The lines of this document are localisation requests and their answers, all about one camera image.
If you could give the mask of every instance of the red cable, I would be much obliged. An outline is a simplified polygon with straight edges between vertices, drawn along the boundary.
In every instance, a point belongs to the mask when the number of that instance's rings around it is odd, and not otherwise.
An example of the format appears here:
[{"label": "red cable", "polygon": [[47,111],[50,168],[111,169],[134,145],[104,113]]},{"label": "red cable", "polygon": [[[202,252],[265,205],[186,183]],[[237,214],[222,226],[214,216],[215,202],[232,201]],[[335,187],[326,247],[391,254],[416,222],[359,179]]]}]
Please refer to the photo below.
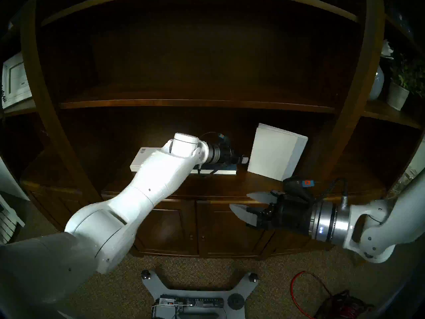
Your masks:
[{"label": "red cable", "polygon": [[294,278],[292,278],[292,281],[291,281],[291,296],[292,296],[292,300],[294,301],[294,303],[295,303],[295,305],[297,306],[297,308],[298,308],[298,310],[300,310],[301,311],[301,313],[304,315],[304,316],[306,316],[306,317],[309,317],[310,319],[315,319],[315,318],[313,318],[312,316],[309,316],[308,314],[306,314],[301,308],[300,308],[300,306],[298,305],[298,303],[297,303],[297,301],[295,301],[295,297],[294,297],[294,282],[295,282],[295,279],[297,279],[301,274],[303,274],[303,273],[307,273],[307,274],[310,274],[310,275],[312,275],[314,278],[316,278],[321,284],[322,284],[322,286],[323,286],[323,288],[325,288],[326,289],[326,291],[328,292],[328,294],[330,295],[330,296],[332,296],[332,294],[331,294],[331,292],[329,291],[329,289],[327,289],[326,288],[326,286],[325,286],[325,284],[322,282],[322,280],[320,280],[319,278],[317,278],[313,273],[311,273],[311,272],[308,272],[308,271],[301,271],[301,272],[298,272],[296,275],[295,275],[295,277]]}]

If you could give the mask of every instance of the beige carpet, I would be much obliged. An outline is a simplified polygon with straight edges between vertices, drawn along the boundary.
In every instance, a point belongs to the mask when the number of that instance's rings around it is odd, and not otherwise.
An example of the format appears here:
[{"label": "beige carpet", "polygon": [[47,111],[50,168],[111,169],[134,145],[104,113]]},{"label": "beige carpet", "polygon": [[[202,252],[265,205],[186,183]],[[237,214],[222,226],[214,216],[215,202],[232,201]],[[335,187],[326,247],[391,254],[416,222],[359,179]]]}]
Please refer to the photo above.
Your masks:
[{"label": "beige carpet", "polygon": [[[19,239],[54,231],[53,226],[34,210]],[[311,271],[331,292],[349,289],[353,296],[379,305],[415,267],[424,245],[425,238],[421,237],[415,243],[397,246],[385,263],[366,263],[357,267],[352,253],[340,247],[331,251],[274,257],[262,262],[127,255],[114,272],[95,274],[63,304],[87,319],[147,319],[150,318],[153,298],[140,279],[140,272],[145,268],[155,269],[169,288],[203,290],[231,289],[246,272],[251,271],[259,275],[260,283],[247,299],[247,318],[305,318],[293,305],[289,293],[290,281],[297,272]],[[295,295],[300,306],[311,315],[326,298],[326,292],[310,276],[298,278]]]}]

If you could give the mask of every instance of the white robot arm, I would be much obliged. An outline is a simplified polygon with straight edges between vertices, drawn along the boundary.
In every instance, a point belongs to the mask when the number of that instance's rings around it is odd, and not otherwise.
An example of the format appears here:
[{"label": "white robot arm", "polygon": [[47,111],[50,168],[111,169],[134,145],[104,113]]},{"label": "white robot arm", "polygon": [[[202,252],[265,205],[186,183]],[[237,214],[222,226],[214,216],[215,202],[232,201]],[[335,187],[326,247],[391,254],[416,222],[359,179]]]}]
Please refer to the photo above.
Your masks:
[{"label": "white robot arm", "polygon": [[[330,242],[355,251],[365,260],[382,263],[395,245],[413,242],[425,231],[425,170],[401,193],[397,201],[375,200],[366,205],[341,205],[316,200],[303,190],[302,183],[288,179],[286,193],[272,191],[248,194],[269,204],[267,209],[230,205],[230,209],[255,228],[288,229],[312,239]],[[360,241],[352,239],[356,222],[366,215]]]},{"label": "white robot arm", "polygon": [[154,206],[208,158],[207,143],[176,133],[143,162],[118,196],[81,208],[64,233],[0,247],[0,274],[10,274],[28,302],[42,304],[71,293],[95,271],[110,272],[130,250]]}]

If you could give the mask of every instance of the green plant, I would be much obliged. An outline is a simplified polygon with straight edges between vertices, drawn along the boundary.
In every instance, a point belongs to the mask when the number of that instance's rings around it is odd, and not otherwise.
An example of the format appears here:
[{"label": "green plant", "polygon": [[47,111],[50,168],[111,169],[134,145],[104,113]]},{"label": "green plant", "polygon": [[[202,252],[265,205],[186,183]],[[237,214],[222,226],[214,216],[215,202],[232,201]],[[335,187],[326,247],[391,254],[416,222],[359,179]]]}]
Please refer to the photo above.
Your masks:
[{"label": "green plant", "polygon": [[4,91],[3,91],[3,85],[1,87],[1,100],[3,101],[3,103],[6,102],[6,96],[4,95]]},{"label": "green plant", "polygon": [[391,67],[392,81],[413,94],[425,97],[425,62],[423,59],[408,60],[404,55],[394,57]]}]

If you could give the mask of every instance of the cabinet door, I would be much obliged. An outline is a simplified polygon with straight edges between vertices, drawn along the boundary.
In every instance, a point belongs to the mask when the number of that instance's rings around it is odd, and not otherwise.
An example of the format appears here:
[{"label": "cabinet door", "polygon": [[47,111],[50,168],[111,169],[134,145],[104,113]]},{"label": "cabinet door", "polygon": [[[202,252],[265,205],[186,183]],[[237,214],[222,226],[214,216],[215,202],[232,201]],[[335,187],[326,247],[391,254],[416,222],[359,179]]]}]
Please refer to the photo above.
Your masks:
[{"label": "cabinet door", "polygon": [[309,236],[276,230],[270,242],[261,253],[261,259],[273,255],[296,254],[312,250],[329,250],[333,245],[329,242],[312,240]]},{"label": "cabinet door", "polygon": [[160,202],[141,223],[134,244],[148,254],[197,255],[195,202]]},{"label": "cabinet door", "polygon": [[74,213],[88,205],[78,190],[50,188],[31,182],[23,182],[22,186],[33,204],[59,231],[65,229]]},{"label": "cabinet door", "polygon": [[229,204],[243,203],[255,207],[267,205],[255,201],[197,201],[199,254],[203,257],[257,256],[272,232],[246,226],[230,210]]}]

